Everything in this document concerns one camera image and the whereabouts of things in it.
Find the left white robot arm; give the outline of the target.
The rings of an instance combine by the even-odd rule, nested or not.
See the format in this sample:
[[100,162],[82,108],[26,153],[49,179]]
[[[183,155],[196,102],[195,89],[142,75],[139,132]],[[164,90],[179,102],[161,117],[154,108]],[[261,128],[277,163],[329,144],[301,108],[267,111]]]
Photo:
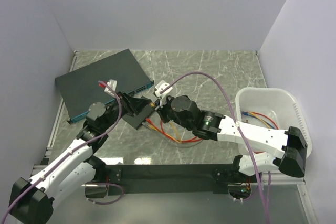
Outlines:
[[19,178],[12,187],[7,215],[22,223],[46,223],[56,204],[85,183],[106,183],[106,164],[95,152],[124,115],[137,116],[151,106],[145,97],[118,92],[110,105],[89,107],[83,128],[52,163],[30,179]]

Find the small black box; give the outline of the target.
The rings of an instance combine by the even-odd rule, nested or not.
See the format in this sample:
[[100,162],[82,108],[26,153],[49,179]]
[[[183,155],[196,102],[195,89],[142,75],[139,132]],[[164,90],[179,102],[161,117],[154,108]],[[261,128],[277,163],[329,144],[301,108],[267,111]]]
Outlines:
[[139,114],[134,114],[134,116],[125,115],[123,118],[131,127],[138,130],[143,123],[146,122],[146,119],[149,118],[155,111],[155,104],[152,102],[151,106],[147,106]]

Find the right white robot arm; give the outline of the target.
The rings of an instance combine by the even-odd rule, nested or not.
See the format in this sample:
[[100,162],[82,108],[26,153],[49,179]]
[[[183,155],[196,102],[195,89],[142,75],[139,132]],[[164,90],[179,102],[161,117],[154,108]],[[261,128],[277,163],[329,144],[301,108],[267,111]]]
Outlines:
[[305,176],[308,144],[297,127],[267,129],[234,121],[229,116],[199,109],[186,95],[158,99],[155,105],[163,123],[173,121],[203,140],[245,145],[249,153],[238,156],[238,164],[231,168],[231,176],[238,182],[272,170],[290,177]]

